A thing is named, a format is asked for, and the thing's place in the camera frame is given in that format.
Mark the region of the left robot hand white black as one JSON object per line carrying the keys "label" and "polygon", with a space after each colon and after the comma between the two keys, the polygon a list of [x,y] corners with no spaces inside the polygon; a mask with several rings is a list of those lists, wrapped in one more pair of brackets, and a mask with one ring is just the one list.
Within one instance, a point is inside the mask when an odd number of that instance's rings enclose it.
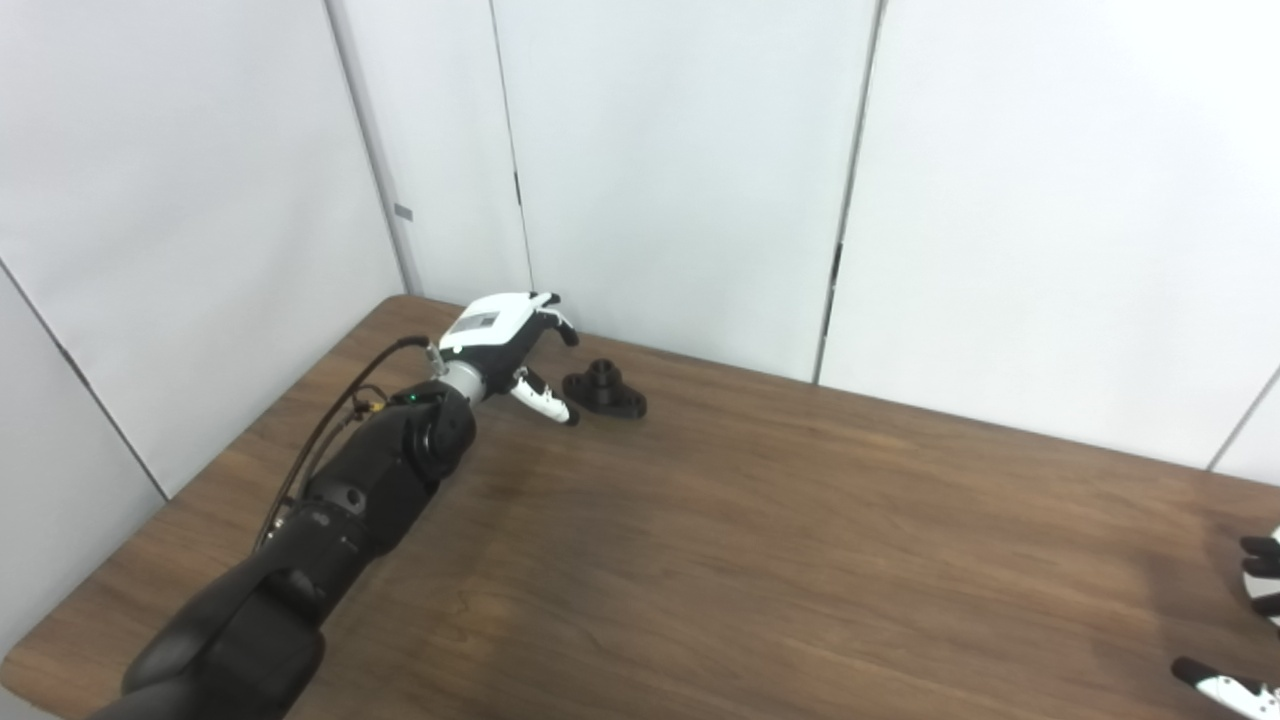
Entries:
{"label": "left robot hand white black", "polygon": [[471,302],[440,337],[438,378],[471,406],[509,395],[557,424],[575,427],[580,415],[527,365],[548,331],[576,347],[579,333],[556,306],[557,293],[494,293]]}

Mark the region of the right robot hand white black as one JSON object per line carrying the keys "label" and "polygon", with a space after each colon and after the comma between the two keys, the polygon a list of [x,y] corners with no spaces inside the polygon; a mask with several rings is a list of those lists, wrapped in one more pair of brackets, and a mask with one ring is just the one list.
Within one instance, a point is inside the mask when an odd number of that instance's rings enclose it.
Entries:
{"label": "right robot hand white black", "polygon": [[[1279,529],[1268,536],[1245,536],[1242,579],[1251,610],[1272,625],[1279,624]],[[1248,676],[1222,673],[1190,657],[1178,657],[1170,673],[1183,684],[1243,719],[1277,719],[1275,685]]]}

